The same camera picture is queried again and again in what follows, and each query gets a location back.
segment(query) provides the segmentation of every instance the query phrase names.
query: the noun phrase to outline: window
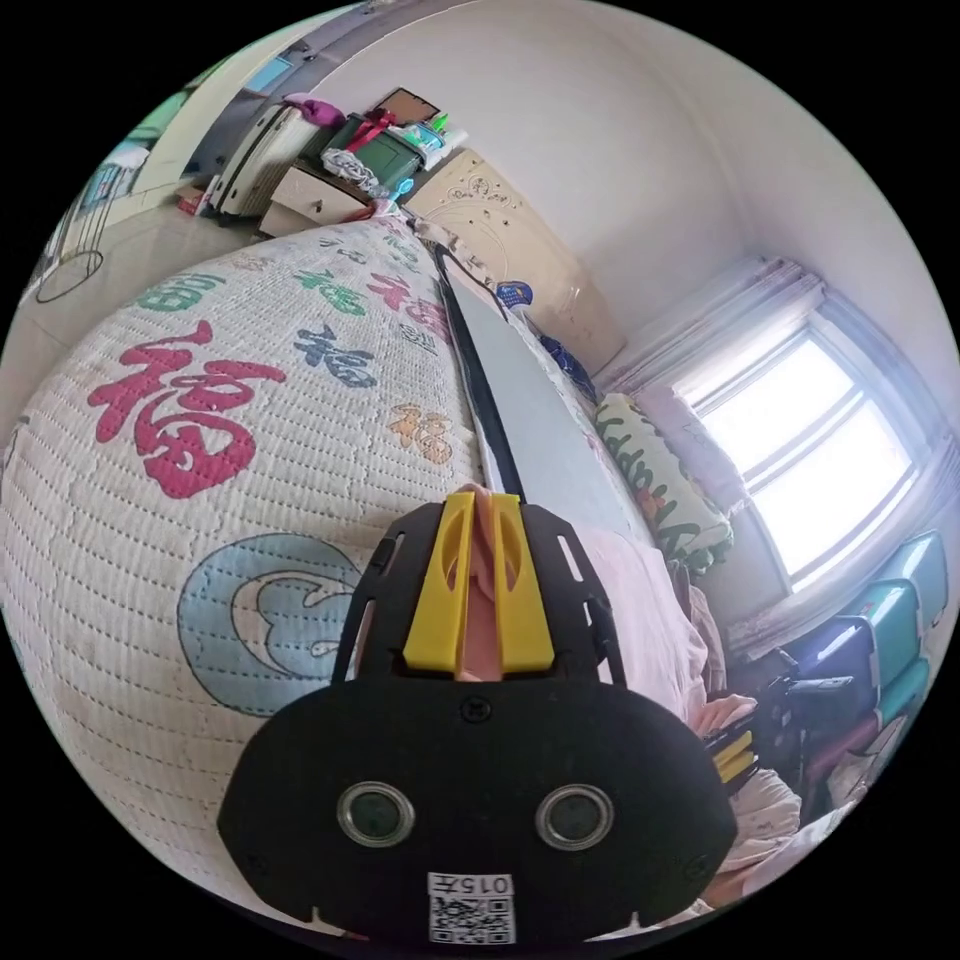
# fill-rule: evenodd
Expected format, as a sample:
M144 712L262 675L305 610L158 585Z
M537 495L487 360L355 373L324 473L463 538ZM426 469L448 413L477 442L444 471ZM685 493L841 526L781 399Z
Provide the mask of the window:
M737 465L794 590L866 539L906 494L915 457L873 377L813 323L696 404Z

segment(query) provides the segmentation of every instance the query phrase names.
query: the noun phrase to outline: screw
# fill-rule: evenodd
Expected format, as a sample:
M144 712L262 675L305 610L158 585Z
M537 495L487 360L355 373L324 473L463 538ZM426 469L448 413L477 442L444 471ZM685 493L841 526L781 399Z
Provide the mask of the screw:
M467 697L460 704L460 716L467 723L483 723L484 720L490 719L491 713L493 708L490 706L490 701L484 700L483 697Z

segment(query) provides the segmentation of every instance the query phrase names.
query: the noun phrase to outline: drawer cabinet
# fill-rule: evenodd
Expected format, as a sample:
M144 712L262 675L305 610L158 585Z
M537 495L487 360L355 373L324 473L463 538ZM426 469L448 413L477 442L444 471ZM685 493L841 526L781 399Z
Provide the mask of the drawer cabinet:
M310 227L339 223L365 204L336 183L291 167L270 198L260 229L278 237Z

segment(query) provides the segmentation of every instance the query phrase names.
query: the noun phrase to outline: floor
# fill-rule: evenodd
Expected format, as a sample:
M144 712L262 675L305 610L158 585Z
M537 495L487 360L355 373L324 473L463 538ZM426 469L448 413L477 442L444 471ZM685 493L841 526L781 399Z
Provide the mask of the floor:
M0 446L43 379L104 317L165 277L229 253L253 240L250 226L221 228L165 205L104 231L100 269L52 303L33 294L18 308L0 357ZM68 289L82 276L83 258L64 264L42 296Z

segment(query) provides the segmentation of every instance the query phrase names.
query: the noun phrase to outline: pink bag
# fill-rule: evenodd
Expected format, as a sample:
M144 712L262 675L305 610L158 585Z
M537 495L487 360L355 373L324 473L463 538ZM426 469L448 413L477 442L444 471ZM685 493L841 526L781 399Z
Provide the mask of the pink bag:
M299 107L303 119L318 127L331 127L339 130L347 119L332 104L323 100L314 100L309 93L290 93L283 98L291 107Z

